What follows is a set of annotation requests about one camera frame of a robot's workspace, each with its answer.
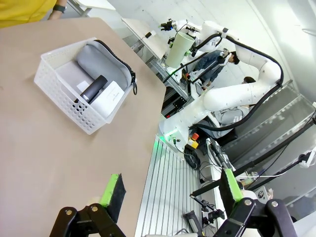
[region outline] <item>perforated basket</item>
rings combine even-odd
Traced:
[[[86,43],[95,39],[96,38],[87,39],[42,54],[41,62],[34,79],[34,82],[42,91],[87,134],[92,134],[106,123],[110,123],[132,89],[132,86],[130,86],[124,91],[124,95],[116,108],[108,117],[104,118],[86,103],[86,101],[58,74],[56,71],[57,68],[75,60],[76,55]]]

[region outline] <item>screw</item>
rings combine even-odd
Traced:
[[[250,200],[248,200],[248,199],[247,199],[247,200],[245,200],[245,202],[244,202],[244,203],[245,203],[245,205],[246,205],[246,206],[250,206],[250,205],[252,204],[252,202],[251,202]]]
[[[97,208],[96,206],[93,206],[91,210],[92,210],[92,211],[97,211],[98,208]]]
[[[277,207],[277,206],[278,206],[278,203],[277,203],[276,201],[273,201],[273,202],[271,202],[271,205],[272,205],[273,207]]]

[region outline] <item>light green bucket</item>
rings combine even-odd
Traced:
[[[172,68],[177,68],[194,41],[191,36],[178,32],[166,59],[166,64]]]

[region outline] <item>person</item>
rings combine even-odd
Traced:
[[[40,21],[53,8],[49,20],[61,17],[67,0],[1,0],[0,28]]]
[[[254,83],[254,82],[256,82],[254,78],[245,77],[241,84]],[[214,116],[219,122],[219,124],[221,125],[221,127],[225,127],[243,119],[249,113],[249,107],[250,107],[249,105],[243,105],[243,106],[236,106],[236,107],[225,109],[225,110],[220,110],[220,111],[214,112]],[[212,122],[208,120],[208,117],[206,118],[207,119],[201,120],[198,124],[214,126]],[[232,129],[225,130],[225,131],[210,131],[208,129],[202,128],[202,130],[206,132],[212,138],[217,139],[226,135]]]
[[[199,62],[197,63],[197,65],[194,68],[194,71],[198,71],[200,69],[206,69],[214,61],[217,61],[219,59],[221,53],[223,53],[223,51],[220,51],[220,50],[215,50],[215,51],[213,51],[211,53],[208,53],[207,55],[205,55],[204,57],[202,57],[199,60]],[[231,54],[232,55],[228,59],[228,62],[234,63],[235,65],[237,65],[239,63],[239,59],[237,58],[236,51],[231,52]],[[223,68],[224,68],[223,66],[219,66],[217,69],[210,70],[204,76],[202,76],[200,78],[200,80],[203,83],[203,87],[205,88],[205,87],[210,86],[211,83],[217,78],[218,74],[222,71]]]

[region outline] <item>gray wall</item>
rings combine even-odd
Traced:
[[[316,101],[316,37],[302,31],[316,30],[315,0],[252,1],[280,45],[300,92]]]

